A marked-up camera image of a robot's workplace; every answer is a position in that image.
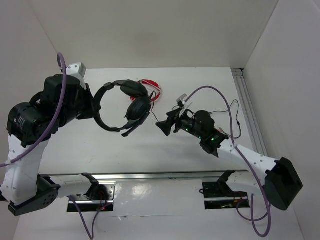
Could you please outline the black headset with microphone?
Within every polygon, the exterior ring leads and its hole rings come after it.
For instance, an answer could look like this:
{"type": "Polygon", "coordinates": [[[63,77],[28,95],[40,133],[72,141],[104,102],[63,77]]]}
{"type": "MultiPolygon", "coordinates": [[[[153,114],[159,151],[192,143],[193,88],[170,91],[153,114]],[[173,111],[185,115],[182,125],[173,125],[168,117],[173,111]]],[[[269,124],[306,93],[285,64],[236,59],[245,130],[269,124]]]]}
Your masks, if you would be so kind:
{"type": "Polygon", "coordinates": [[[94,95],[94,120],[99,127],[107,132],[122,133],[125,138],[141,126],[149,117],[152,100],[148,90],[141,83],[123,79],[104,84],[94,95]],[[119,108],[127,107],[124,118],[126,124],[120,127],[107,125],[102,117],[119,114],[119,108]]]}

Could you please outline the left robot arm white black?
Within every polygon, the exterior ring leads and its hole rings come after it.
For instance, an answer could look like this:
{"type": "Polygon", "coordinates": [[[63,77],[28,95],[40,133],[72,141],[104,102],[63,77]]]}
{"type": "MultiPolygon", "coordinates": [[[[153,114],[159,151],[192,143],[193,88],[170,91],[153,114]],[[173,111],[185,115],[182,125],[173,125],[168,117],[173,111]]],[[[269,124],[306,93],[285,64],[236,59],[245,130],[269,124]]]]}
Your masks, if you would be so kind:
{"type": "Polygon", "coordinates": [[[83,195],[92,200],[99,193],[99,182],[89,173],[63,177],[39,174],[51,136],[75,119],[93,118],[89,85],[68,75],[63,101],[59,102],[62,86],[62,74],[50,76],[43,91],[9,112],[9,154],[0,199],[9,203],[8,210],[14,216],[42,210],[57,198],[83,195]]]}

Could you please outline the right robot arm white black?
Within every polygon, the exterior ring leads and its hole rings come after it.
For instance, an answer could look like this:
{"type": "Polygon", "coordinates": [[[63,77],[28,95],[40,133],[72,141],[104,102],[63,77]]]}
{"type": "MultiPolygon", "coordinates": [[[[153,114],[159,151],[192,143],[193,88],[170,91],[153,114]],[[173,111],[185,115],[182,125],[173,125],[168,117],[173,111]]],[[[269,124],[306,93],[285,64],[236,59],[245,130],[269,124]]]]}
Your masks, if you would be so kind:
{"type": "Polygon", "coordinates": [[[247,172],[227,170],[218,180],[218,190],[223,196],[233,192],[249,194],[265,193],[267,201],[275,208],[285,211],[296,198],[303,183],[293,163],[282,157],[275,159],[261,155],[242,145],[215,128],[209,112],[197,111],[193,117],[176,109],[167,113],[167,119],[156,123],[169,136],[180,130],[197,137],[201,148],[210,155],[231,163],[242,165],[247,172]]]}

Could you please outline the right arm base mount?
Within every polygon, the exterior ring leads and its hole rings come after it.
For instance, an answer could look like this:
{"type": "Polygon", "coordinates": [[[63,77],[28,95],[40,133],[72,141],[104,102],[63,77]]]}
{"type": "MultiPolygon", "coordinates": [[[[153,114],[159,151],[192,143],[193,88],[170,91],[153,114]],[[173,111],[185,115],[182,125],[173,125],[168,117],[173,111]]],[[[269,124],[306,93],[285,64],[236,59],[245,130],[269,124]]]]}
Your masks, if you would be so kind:
{"type": "Polygon", "coordinates": [[[245,192],[233,192],[227,190],[223,193],[218,182],[203,182],[199,193],[204,197],[205,210],[235,209],[240,204],[240,208],[249,208],[248,195],[245,192]]]}

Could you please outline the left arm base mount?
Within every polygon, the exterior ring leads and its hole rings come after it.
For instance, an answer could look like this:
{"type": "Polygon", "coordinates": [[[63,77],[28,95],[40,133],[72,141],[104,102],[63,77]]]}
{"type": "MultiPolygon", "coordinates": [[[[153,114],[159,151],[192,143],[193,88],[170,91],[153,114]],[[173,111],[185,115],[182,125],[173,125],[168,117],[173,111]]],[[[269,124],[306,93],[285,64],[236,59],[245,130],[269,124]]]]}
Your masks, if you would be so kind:
{"type": "Polygon", "coordinates": [[[116,182],[114,180],[98,180],[89,173],[81,173],[84,177],[84,190],[71,195],[82,212],[113,212],[116,182]]]}

